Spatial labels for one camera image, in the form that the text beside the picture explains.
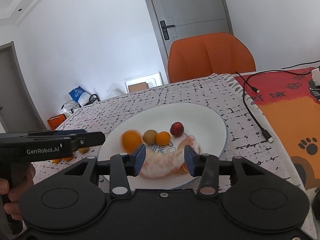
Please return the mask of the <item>dark red plum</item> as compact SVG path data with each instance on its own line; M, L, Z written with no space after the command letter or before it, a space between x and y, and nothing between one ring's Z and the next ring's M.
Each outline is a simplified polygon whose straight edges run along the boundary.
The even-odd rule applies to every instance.
M170 133L176 138L180 137L184 133L183 124L181 122L173 123L170 128Z

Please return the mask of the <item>grey door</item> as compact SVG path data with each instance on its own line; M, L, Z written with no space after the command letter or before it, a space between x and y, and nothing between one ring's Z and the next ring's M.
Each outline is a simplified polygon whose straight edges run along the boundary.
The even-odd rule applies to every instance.
M198 35L225 32L233 28L226 0L145 0L164 65L168 64L174 41ZM160 21L168 28L169 40L163 38Z

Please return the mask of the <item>medium orange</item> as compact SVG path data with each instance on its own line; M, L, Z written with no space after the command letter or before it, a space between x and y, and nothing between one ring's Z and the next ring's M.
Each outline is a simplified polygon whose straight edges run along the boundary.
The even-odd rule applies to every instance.
M74 156L71 156L71 157L67 157L67 158L63 158L64 161L70 161L74 158Z

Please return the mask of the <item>orange chair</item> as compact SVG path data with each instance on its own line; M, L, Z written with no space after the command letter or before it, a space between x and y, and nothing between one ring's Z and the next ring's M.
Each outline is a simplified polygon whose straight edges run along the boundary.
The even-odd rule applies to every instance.
M183 38L173 42L168 58L171 83L216 74L256 71L249 49L228 33Z

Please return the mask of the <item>white charger block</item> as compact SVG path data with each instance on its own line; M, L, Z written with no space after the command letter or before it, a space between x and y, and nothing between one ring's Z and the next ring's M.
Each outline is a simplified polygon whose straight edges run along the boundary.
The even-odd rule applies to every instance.
M319 67L313 69L311 71L311 75L312 75L312 80L313 80L315 86L319 87L320 86L320 70L319 70Z

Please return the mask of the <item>white framed board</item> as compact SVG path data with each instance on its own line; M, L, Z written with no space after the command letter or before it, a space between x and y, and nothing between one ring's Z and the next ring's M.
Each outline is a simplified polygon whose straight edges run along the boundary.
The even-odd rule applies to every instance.
M124 83L128 93L138 92L163 85L160 72L129 79Z

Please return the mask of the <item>white oval plate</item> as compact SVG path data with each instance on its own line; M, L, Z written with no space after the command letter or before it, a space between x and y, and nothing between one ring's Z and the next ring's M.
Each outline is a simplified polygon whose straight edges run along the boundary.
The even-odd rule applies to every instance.
M171 103L153 107L140 112L117 126L106 138L98 154L99 161L108 160L125 150L121 144L121 135L128 130L140 134L153 129L157 132L169 132L173 123L180 122L184 133L166 146L147 146L147 150L159 154L168 154L178 148L187 135L193 135L200 146L200 153L219 157L227 144L227 127L223 118L214 110L194 103Z

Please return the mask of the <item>large orange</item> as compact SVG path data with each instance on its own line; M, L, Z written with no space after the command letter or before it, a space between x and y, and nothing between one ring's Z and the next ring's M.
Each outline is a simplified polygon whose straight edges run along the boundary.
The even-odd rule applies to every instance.
M121 145L128 154L133 153L140 144L142 144L142 137L135 130L128 130L121 135Z

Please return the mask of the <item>brown green kiwi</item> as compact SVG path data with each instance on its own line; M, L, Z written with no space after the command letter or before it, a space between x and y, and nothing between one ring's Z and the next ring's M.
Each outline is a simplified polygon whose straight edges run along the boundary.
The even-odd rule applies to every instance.
M87 153L87 152L89 151L89 147L80 148L80 149L78 149L78 151L79 151L79 153L81 153L81 154L85 154L85 153Z

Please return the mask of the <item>patterned white tablecloth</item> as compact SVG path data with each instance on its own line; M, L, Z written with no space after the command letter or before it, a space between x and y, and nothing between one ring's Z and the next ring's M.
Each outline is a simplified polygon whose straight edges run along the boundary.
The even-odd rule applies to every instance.
M60 126L65 129L101 131L108 136L119 124L137 113L171 103L196 103L219 113L227 126L227 145L221 158L235 155L274 172L291 183L304 187L291 159L261 110L248 98L251 110L273 136L269 143L261 135L242 101L242 88L229 74L183 81L172 85L126 94L79 109Z

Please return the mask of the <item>orange cartoon mat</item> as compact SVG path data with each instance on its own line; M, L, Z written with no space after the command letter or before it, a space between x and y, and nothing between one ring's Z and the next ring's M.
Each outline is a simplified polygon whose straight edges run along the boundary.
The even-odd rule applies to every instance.
M281 140L305 188L319 187L319 87L311 68L236 76Z

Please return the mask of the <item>blue white bag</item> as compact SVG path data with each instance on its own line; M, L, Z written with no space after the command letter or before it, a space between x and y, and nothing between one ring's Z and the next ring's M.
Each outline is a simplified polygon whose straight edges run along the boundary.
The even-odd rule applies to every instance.
M71 98L73 99L74 102L78 102L79 101L79 98L82 94L86 94L88 93L87 91L85 91L81 86L79 87L76 87L74 89L72 89L70 92L69 92L69 95L71 96Z

